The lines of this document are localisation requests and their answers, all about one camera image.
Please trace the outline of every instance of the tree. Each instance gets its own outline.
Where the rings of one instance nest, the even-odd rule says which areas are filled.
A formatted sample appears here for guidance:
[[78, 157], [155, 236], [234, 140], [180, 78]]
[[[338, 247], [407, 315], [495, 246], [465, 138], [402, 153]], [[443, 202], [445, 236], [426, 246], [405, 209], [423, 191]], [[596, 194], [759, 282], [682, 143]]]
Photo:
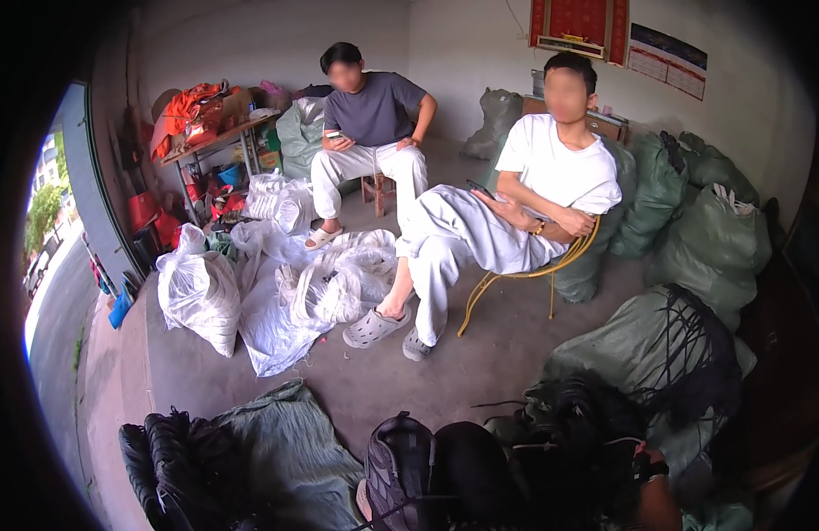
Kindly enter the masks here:
[[43, 238], [55, 225], [61, 211], [61, 186], [47, 183], [32, 198], [32, 207], [26, 214], [24, 247], [29, 252], [41, 252]]
[[67, 157], [64, 155], [64, 132], [57, 131], [54, 137], [55, 149], [58, 151], [58, 154], [55, 155], [55, 164], [58, 169], [58, 180], [61, 181], [60, 189], [67, 189], [68, 193], [72, 194], [70, 177], [67, 175]]

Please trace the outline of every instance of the gray t-shirt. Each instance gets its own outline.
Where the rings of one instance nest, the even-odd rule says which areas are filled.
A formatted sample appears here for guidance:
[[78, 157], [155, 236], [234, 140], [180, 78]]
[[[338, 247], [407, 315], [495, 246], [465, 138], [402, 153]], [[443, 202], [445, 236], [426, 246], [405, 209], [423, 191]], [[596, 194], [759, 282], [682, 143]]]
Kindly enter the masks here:
[[427, 92], [394, 72], [368, 72], [355, 94], [333, 91], [323, 107], [323, 128], [340, 129], [361, 146], [375, 147], [412, 136], [406, 107]]

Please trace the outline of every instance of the wooden stool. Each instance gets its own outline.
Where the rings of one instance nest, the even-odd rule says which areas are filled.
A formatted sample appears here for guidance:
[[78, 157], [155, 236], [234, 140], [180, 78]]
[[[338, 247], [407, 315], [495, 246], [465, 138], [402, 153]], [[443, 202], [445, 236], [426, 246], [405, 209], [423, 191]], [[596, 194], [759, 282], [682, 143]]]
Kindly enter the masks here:
[[[391, 183], [389, 189], [385, 189], [386, 181]], [[397, 188], [390, 178], [382, 173], [361, 178], [361, 200], [368, 203], [373, 199], [373, 213], [377, 218], [385, 215], [385, 199], [391, 197], [397, 197]]]

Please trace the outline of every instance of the wristwatch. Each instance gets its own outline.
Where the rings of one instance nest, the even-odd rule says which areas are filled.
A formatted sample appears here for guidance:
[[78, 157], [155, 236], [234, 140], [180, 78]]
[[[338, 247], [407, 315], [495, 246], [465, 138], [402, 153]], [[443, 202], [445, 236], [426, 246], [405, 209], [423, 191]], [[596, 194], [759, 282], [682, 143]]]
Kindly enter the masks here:
[[634, 481], [640, 486], [649, 483], [658, 476], [669, 476], [669, 465], [666, 462], [652, 463], [646, 452], [634, 458]]
[[542, 234], [542, 231], [545, 229], [545, 220], [542, 218], [536, 218], [536, 221], [539, 222], [539, 228], [536, 230], [529, 230], [527, 233], [531, 236], [539, 236]]

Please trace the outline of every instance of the blue bucket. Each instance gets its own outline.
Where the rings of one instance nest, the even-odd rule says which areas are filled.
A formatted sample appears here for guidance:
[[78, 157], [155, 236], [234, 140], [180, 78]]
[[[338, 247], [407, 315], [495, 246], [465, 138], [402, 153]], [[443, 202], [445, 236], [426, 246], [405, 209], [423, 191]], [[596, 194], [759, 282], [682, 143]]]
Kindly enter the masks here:
[[233, 164], [226, 170], [218, 172], [217, 177], [227, 185], [238, 185], [241, 183], [241, 164]]

